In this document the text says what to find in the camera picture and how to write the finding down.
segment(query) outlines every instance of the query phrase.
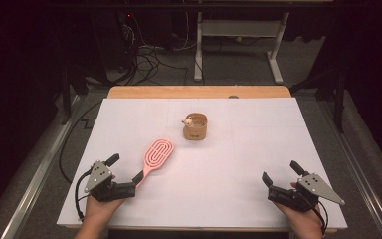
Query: table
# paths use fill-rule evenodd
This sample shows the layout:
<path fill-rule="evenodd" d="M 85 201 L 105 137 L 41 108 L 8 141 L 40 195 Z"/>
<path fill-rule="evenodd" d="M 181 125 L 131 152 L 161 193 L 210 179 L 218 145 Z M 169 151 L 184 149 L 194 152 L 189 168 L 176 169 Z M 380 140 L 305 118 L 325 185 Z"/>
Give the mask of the table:
<path fill-rule="evenodd" d="M 181 117 L 191 111 L 208 117 L 204 140 L 182 137 Z M 114 153 L 120 154 L 110 168 L 115 181 L 130 181 L 142 169 L 145 150 L 160 137 L 173 141 L 172 155 L 150 173 L 135 198 L 125 201 L 109 228 L 289 231 L 286 219 L 267 200 L 263 171 L 275 185 L 289 188 L 297 175 L 288 165 L 296 160 L 329 183 L 295 99 L 280 86 L 112 88 L 74 182 L 96 160 Z M 58 220 L 62 226 L 80 226 L 73 187 Z M 340 207 L 322 201 L 329 231 L 346 228 Z M 84 210 L 84 201 L 80 207 Z"/>

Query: small white object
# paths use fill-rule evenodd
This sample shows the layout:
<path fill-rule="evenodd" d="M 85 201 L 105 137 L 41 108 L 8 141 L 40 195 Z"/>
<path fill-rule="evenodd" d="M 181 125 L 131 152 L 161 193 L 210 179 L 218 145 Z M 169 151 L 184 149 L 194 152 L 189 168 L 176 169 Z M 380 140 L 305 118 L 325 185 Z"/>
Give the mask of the small white object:
<path fill-rule="evenodd" d="M 189 126 L 189 127 L 193 127 L 194 126 L 194 122 L 192 121 L 192 119 L 189 117 L 185 120 L 182 121 L 186 126 Z"/>

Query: black cable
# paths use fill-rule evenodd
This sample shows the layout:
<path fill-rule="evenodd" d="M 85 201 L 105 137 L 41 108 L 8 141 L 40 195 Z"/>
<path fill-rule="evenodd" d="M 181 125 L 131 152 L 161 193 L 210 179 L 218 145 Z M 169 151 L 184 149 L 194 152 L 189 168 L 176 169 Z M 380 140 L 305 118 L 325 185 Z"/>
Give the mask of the black cable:
<path fill-rule="evenodd" d="M 259 40 L 262 40 L 263 38 L 259 37 L 259 38 L 256 38 L 253 42 L 250 42 L 250 43 L 243 43 L 243 42 L 236 42 L 234 41 L 235 43 L 239 44 L 239 45 L 243 45 L 243 46 L 252 46 L 254 44 L 256 44 Z"/>
<path fill-rule="evenodd" d="M 89 194 L 86 195 L 86 196 L 83 196 L 83 197 L 79 198 L 78 201 L 81 201 L 81 200 L 83 200 L 83 199 L 85 199 L 86 197 L 89 197 L 89 196 L 90 196 Z"/>
<path fill-rule="evenodd" d="M 315 213 L 315 215 L 317 215 L 317 217 L 320 219 L 320 221 L 321 221 L 321 233 L 322 233 L 323 238 L 324 238 L 324 236 L 325 236 L 325 229 L 327 228 L 327 224 L 325 224 L 324 218 L 321 216 L 319 211 L 315 208 L 315 205 L 312 205 L 304 196 L 302 196 L 302 198 L 311 207 L 311 210 Z"/>
<path fill-rule="evenodd" d="M 147 75 L 146 75 L 143 79 L 139 80 L 138 82 L 134 83 L 133 85 L 134 85 L 134 86 L 137 86 L 138 84 L 140 84 L 140 83 L 142 83 L 142 82 L 145 82 L 145 81 L 149 80 L 150 78 L 149 78 L 148 76 L 151 74 L 151 72 L 152 72 L 153 69 L 154 69 L 154 68 L 150 69 L 150 70 L 148 71 Z"/>
<path fill-rule="evenodd" d="M 318 201 L 318 203 L 321 205 L 321 207 L 324 210 L 324 214 L 325 214 L 325 229 L 327 229 L 327 226 L 328 226 L 328 213 L 327 213 L 327 210 L 325 209 L 324 205 L 320 201 Z"/>
<path fill-rule="evenodd" d="M 138 73 L 141 74 L 141 72 L 148 72 L 148 71 L 153 71 L 154 69 L 158 69 L 159 67 L 159 63 L 158 62 L 154 62 L 154 61 L 151 61 L 149 57 L 152 57 L 151 55 L 137 55 L 138 57 L 141 57 L 141 58 L 144 58 L 146 59 L 147 61 L 142 61 L 142 62 L 139 62 L 137 64 L 137 67 L 138 67 Z M 150 69 L 139 69 L 139 65 L 142 65 L 142 64 L 145 64 L 145 63 L 148 63 L 150 64 L 151 68 Z"/>
<path fill-rule="evenodd" d="M 135 65 L 134 65 L 134 64 L 131 64 L 130 68 L 128 68 L 128 71 L 125 73 L 125 75 L 123 75 L 123 76 L 120 77 L 119 79 L 115 80 L 115 82 L 116 82 L 116 83 L 120 83 L 120 82 L 126 81 L 126 80 L 128 80 L 131 76 L 134 76 L 134 75 L 135 75 L 135 72 L 136 72 Z"/>
<path fill-rule="evenodd" d="M 201 69 L 200 65 L 198 65 L 197 60 L 194 60 L 195 65 L 197 65 L 198 69 L 201 72 L 201 80 L 203 81 L 203 86 L 206 86 L 206 80 L 204 79 L 203 69 Z"/>
<path fill-rule="evenodd" d="M 135 54 L 135 57 L 134 57 L 134 61 L 132 62 L 134 68 L 135 68 L 135 73 L 133 76 L 131 76 L 128 81 L 125 83 L 126 86 L 132 86 L 132 82 L 135 78 L 135 75 L 136 75 L 136 72 L 138 71 L 138 60 L 137 60 L 138 56 Z"/>
<path fill-rule="evenodd" d="M 89 176 L 90 174 L 92 173 L 92 169 L 89 169 L 89 171 L 85 172 L 80 178 L 79 180 L 77 181 L 77 185 L 76 185 L 76 192 L 74 194 L 74 198 L 76 200 L 76 209 L 77 209 L 77 214 L 79 215 L 79 219 L 81 221 L 83 221 L 85 219 L 85 215 L 83 214 L 82 210 L 80 209 L 80 205 L 79 205 L 79 187 L 80 187 L 80 184 L 81 182 L 83 181 L 83 179 L 87 176 Z"/>
<path fill-rule="evenodd" d="M 160 61 L 160 59 L 157 57 L 156 51 L 154 51 L 154 58 L 157 59 L 157 61 L 160 63 L 160 65 L 163 65 L 163 66 L 165 66 L 165 67 L 172 68 L 172 69 L 178 69 L 178 70 L 185 70 L 185 75 L 184 75 L 184 86 L 186 86 L 187 73 L 188 73 L 188 68 L 187 68 L 187 67 L 173 67 L 173 66 L 170 66 L 170 65 L 167 65 L 167 64 L 163 63 L 163 62 Z"/>
<path fill-rule="evenodd" d="M 67 175 L 64 173 L 64 169 L 62 167 L 62 155 L 64 153 L 64 150 L 65 150 L 65 147 L 67 145 L 67 142 L 68 142 L 68 139 L 70 138 L 71 136 L 71 133 L 73 132 L 74 128 L 77 126 L 77 124 L 83 119 L 83 117 L 88 113 L 90 112 L 94 107 L 98 106 L 101 104 L 102 101 L 92 105 L 88 110 L 86 110 L 80 117 L 79 119 L 77 119 L 77 121 L 74 123 L 74 125 L 70 128 L 70 132 L 68 133 L 68 135 L 65 137 L 65 140 L 64 140 L 64 143 L 62 145 L 62 148 L 61 148 L 61 152 L 60 152 L 60 156 L 59 156 L 59 161 L 58 161 L 58 165 L 59 165 L 59 169 L 60 169 L 60 172 L 62 174 L 62 176 L 64 177 L 65 181 L 69 184 L 73 183 L 71 180 L 68 179 Z"/>

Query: wire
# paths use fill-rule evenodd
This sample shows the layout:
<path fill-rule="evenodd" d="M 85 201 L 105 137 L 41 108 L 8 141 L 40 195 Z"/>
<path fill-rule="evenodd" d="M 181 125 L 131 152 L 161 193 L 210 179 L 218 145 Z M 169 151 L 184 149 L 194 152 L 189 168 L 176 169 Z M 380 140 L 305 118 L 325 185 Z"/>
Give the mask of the wire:
<path fill-rule="evenodd" d="M 122 78 L 119 78 L 117 83 L 126 81 L 129 78 L 133 78 L 135 76 L 136 70 L 137 70 L 136 65 L 134 64 L 134 62 L 132 62 L 131 67 L 128 68 L 128 72 Z"/>
<path fill-rule="evenodd" d="M 185 48 L 180 48 L 180 49 L 174 48 L 173 51 L 183 51 L 183 50 L 188 50 L 188 49 L 194 48 L 195 46 L 197 46 L 197 42 L 195 42 L 195 43 L 193 43 L 192 45 L 190 45 L 190 46 L 188 46 L 188 47 L 185 47 Z"/>
<path fill-rule="evenodd" d="M 129 45 L 129 50 L 131 50 L 131 48 L 134 46 L 134 42 L 135 42 L 135 34 L 134 34 L 134 31 L 132 30 L 132 28 L 130 28 L 128 25 L 126 24 L 122 24 L 122 27 L 125 27 L 128 32 L 126 33 L 126 36 L 125 36 L 125 39 L 127 40 L 128 37 L 129 37 L 129 33 L 131 33 L 131 44 Z"/>
<path fill-rule="evenodd" d="M 157 57 L 156 47 L 150 48 L 147 45 L 147 46 L 141 46 L 141 47 L 139 47 L 139 49 L 149 49 L 150 51 L 148 53 L 142 53 L 142 54 L 137 55 L 137 57 L 140 57 L 140 58 L 143 58 L 146 60 L 146 61 L 142 61 L 142 62 L 137 63 L 137 65 L 139 66 L 139 65 L 148 63 L 148 64 L 150 64 L 151 68 L 145 69 L 145 70 L 144 69 L 138 69 L 138 73 L 141 74 L 141 76 L 143 76 L 144 78 L 139 80 L 138 82 L 134 83 L 134 85 L 141 84 L 144 81 L 149 81 L 149 82 L 154 83 L 156 85 L 162 86 L 162 84 L 154 82 L 151 80 L 151 78 L 157 74 L 158 69 L 159 69 L 159 65 L 164 66 L 164 67 L 168 67 L 168 68 L 172 68 L 172 69 L 184 70 L 185 74 L 184 74 L 183 81 L 184 81 L 184 85 L 186 85 L 186 78 L 187 78 L 187 74 L 188 74 L 188 68 L 187 67 L 175 67 L 175 66 L 171 66 L 171 65 L 168 65 L 166 63 L 163 63 Z"/>
<path fill-rule="evenodd" d="M 237 42 L 237 41 L 235 41 L 235 43 L 237 43 L 239 45 L 244 45 L 244 46 L 251 46 L 251 45 L 256 44 L 259 40 L 262 40 L 262 39 L 264 39 L 264 38 L 259 37 L 259 38 L 256 38 L 253 42 L 250 42 L 250 43 L 243 43 L 243 42 Z"/>
<path fill-rule="evenodd" d="M 76 203 L 76 209 L 77 209 L 77 214 L 79 215 L 79 219 L 81 221 L 84 220 L 85 218 L 85 215 L 83 214 L 82 210 L 80 209 L 80 205 L 79 205 L 79 187 L 80 187 L 80 184 L 82 183 L 83 179 L 87 176 L 89 176 L 90 174 L 92 173 L 92 169 L 89 169 L 89 171 L 85 172 L 80 178 L 79 180 L 77 181 L 77 184 L 76 184 L 76 192 L 74 194 L 74 198 L 75 198 L 75 203 Z"/>
<path fill-rule="evenodd" d="M 135 68 L 133 65 L 131 65 L 130 68 L 128 68 L 128 71 L 120 76 L 119 78 L 117 78 L 116 80 L 113 80 L 112 82 L 116 85 L 116 86 L 119 86 L 119 83 L 129 79 L 131 76 L 133 76 L 135 74 Z M 93 87 L 111 87 L 111 86 L 108 86 L 107 84 L 103 84 L 103 83 L 96 83 L 96 82 L 93 82 L 93 81 L 90 81 L 88 79 L 86 79 L 86 83 L 90 86 L 93 86 Z"/>
<path fill-rule="evenodd" d="M 85 199 L 86 197 L 89 197 L 90 195 L 88 194 L 88 195 L 86 195 L 86 196 L 83 196 L 83 197 L 81 197 L 80 199 L 78 199 L 78 201 L 81 201 L 81 200 L 83 200 L 83 199 Z"/>
<path fill-rule="evenodd" d="M 185 12 L 185 17 L 187 19 L 187 38 L 185 39 L 185 43 L 182 46 L 182 48 L 177 49 L 178 51 L 185 49 L 187 46 L 187 43 L 188 43 L 188 37 L 189 37 L 189 33 L 190 33 L 190 24 L 189 24 L 189 19 L 188 19 L 188 12 Z"/>
<path fill-rule="evenodd" d="M 149 46 L 144 42 L 144 37 L 142 35 L 141 28 L 139 27 L 138 22 L 136 20 L 135 14 L 133 16 L 134 16 L 133 19 L 134 19 L 134 22 L 135 22 L 135 26 L 137 26 L 137 29 L 138 29 L 138 32 L 139 32 L 139 36 L 141 37 L 141 42 L 142 42 L 142 44 L 144 44 L 144 46 L 149 48 Z"/>
<path fill-rule="evenodd" d="M 201 72 L 201 80 L 203 81 L 203 86 L 206 86 L 206 80 L 204 79 L 204 73 L 203 69 L 201 69 L 200 65 L 198 64 L 197 60 L 194 60 L 195 65 L 197 65 L 198 69 L 200 69 Z"/>
<path fill-rule="evenodd" d="M 328 226 L 328 213 L 327 213 L 327 210 L 325 209 L 324 205 L 320 201 L 318 201 L 318 203 L 321 205 L 321 207 L 324 210 L 325 219 L 326 219 L 325 220 L 325 229 L 327 229 L 327 226 Z"/>
<path fill-rule="evenodd" d="M 325 230 L 327 229 L 327 224 L 328 224 L 328 214 L 327 214 L 327 211 L 325 210 L 325 207 L 324 205 L 318 201 L 318 203 L 321 204 L 321 206 L 323 207 L 324 209 L 324 212 L 326 214 L 326 217 L 327 217 L 327 224 L 324 222 L 324 218 L 321 216 L 321 214 L 319 213 L 319 211 L 315 208 L 315 205 L 312 205 L 304 196 L 302 196 L 303 200 L 311 207 L 311 210 L 315 213 L 315 215 L 317 215 L 317 217 L 320 219 L 321 221 L 321 233 L 323 235 L 323 238 L 325 236 Z"/>
<path fill-rule="evenodd" d="M 135 75 L 136 75 L 136 72 L 138 71 L 138 64 L 137 64 L 137 58 L 138 56 L 135 54 L 135 58 L 134 58 L 134 61 L 132 62 L 132 65 L 134 66 L 134 74 L 133 76 L 131 76 L 128 81 L 125 83 L 125 86 L 132 86 L 132 82 L 135 78 Z"/>
<path fill-rule="evenodd" d="M 102 101 L 92 105 L 88 110 L 86 110 L 80 117 L 79 119 L 77 119 L 77 121 L 74 123 L 74 125 L 70 128 L 70 132 L 68 133 L 68 135 L 66 136 L 65 140 L 64 140 L 64 143 L 63 143 L 63 146 L 61 148 L 61 152 L 60 152 L 60 156 L 59 156 L 59 161 L 58 161 L 58 165 L 59 165 L 59 169 L 60 169 L 60 172 L 62 174 L 62 176 L 64 177 L 65 181 L 69 184 L 73 183 L 68 177 L 67 175 L 65 174 L 64 172 L 64 169 L 62 167 L 62 155 L 64 153 L 64 150 L 65 150 L 65 147 L 67 146 L 67 142 L 68 142 L 68 139 L 70 138 L 71 136 L 71 133 L 73 132 L 74 128 L 76 128 L 77 124 L 83 119 L 83 117 L 89 113 L 94 107 L 98 106 L 101 104 Z"/>

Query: wooden table edge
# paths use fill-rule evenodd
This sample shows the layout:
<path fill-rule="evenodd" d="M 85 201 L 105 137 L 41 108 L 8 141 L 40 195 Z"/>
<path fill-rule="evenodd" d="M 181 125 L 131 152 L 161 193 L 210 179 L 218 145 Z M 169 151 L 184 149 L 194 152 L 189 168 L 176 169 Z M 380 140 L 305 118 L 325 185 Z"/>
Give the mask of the wooden table edge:
<path fill-rule="evenodd" d="M 108 99 L 290 98 L 284 86 L 135 86 L 113 87 Z"/>
<path fill-rule="evenodd" d="M 69 229 L 80 229 L 80 225 L 66 225 Z M 139 231 L 207 231 L 207 232 L 292 232 L 290 228 L 243 228 L 243 227 L 141 227 L 141 226 L 108 226 L 109 230 Z M 336 233 L 338 228 L 327 228 L 326 234 Z"/>

